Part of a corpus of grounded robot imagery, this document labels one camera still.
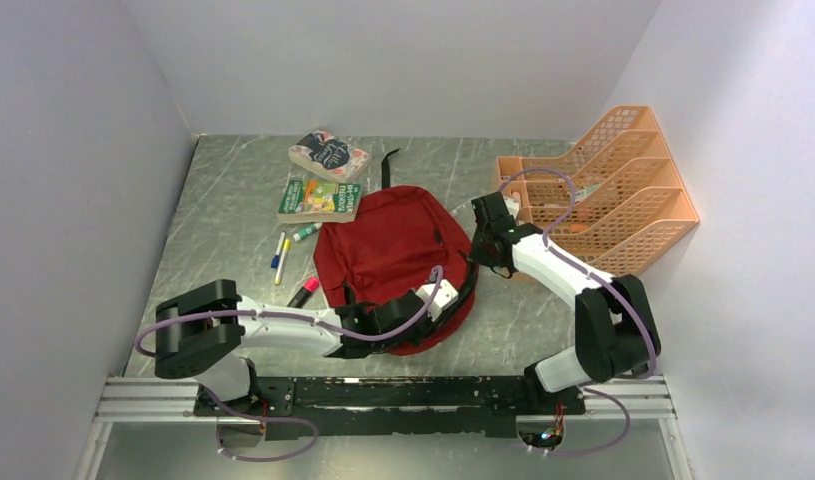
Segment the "green paperback book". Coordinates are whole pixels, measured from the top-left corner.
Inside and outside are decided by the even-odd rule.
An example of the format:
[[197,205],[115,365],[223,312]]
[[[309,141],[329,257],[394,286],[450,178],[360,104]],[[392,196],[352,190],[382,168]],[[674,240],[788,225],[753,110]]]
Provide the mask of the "green paperback book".
[[355,219],[362,186],[320,180],[290,180],[277,210],[285,224],[347,223]]

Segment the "red backpack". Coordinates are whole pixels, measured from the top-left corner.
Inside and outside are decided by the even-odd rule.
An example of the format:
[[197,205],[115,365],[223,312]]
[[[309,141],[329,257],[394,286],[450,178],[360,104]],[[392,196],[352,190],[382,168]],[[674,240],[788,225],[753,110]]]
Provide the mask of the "red backpack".
[[[327,303],[332,308],[382,305],[446,279],[460,295],[452,335],[475,302],[479,267],[469,259],[471,242],[432,193],[392,185],[387,159],[381,162],[381,176],[380,190],[360,201],[353,221],[327,223],[320,230],[314,262]],[[429,349],[397,348],[385,354],[408,356]]]

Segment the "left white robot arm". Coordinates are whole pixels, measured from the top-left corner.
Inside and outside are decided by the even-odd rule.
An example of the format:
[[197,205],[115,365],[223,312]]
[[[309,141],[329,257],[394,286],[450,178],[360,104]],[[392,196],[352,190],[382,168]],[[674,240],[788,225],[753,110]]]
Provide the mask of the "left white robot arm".
[[410,289],[382,305],[356,302],[306,310],[259,303],[220,279],[162,302],[155,325],[135,347],[154,359],[154,374],[198,380],[232,414],[256,409],[260,388],[240,349],[288,349],[322,358],[363,359],[425,347],[450,320],[460,295],[446,279]]

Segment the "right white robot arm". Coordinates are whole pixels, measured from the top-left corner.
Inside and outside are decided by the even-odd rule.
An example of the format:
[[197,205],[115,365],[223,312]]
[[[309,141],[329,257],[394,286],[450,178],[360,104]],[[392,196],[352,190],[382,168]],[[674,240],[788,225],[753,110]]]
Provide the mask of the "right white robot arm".
[[640,278],[614,276],[573,257],[539,227],[518,223],[499,192],[471,205],[472,260],[499,274],[521,273],[538,281],[574,316],[573,345],[526,369],[535,377],[522,389],[531,412],[548,413],[566,388],[654,374],[661,342]]

